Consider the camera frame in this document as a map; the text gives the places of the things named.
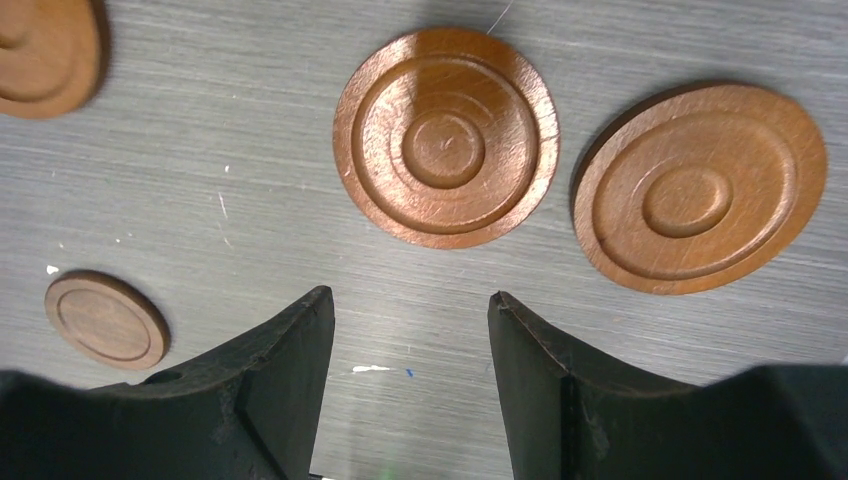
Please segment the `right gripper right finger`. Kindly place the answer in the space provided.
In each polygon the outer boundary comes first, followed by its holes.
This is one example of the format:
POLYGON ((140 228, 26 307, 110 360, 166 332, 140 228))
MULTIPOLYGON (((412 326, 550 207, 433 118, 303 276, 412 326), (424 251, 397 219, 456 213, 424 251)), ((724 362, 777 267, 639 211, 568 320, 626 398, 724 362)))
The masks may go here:
POLYGON ((488 308, 517 479, 843 479, 847 370, 766 364, 707 386, 619 360, 515 297, 488 308))

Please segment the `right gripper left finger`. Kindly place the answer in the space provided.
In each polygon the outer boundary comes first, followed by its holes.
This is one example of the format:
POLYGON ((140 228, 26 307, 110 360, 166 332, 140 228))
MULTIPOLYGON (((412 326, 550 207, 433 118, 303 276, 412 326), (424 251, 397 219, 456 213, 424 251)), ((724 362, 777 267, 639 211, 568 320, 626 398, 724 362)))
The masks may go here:
POLYGON ((307 479, 334 340, 318 286, 141 383, 1 374, 5 479, 307 479))

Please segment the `brown wooden coaster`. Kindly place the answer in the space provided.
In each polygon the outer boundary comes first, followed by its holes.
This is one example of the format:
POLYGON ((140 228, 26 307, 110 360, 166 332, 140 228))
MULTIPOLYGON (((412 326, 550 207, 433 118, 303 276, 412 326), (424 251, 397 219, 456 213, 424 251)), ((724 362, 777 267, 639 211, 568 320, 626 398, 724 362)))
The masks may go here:
POLYGON ((392 40, 353 72, 332 146, 345 190, 374 225, 460 249, 509 233, 540 205, 560 125, 543 77, 516 48, 435 27, 392 40))
POLYGON ((74 111, 103 85, 111 31, 103 1, 1 3, 1 113, 47 119, 74 111))
POLYGON ((772 89, 700 81, 648 97, 586 150, 571 214, 591 264, 642 292, 720 287, 764 266, 812 218, 823 133, 772 89))

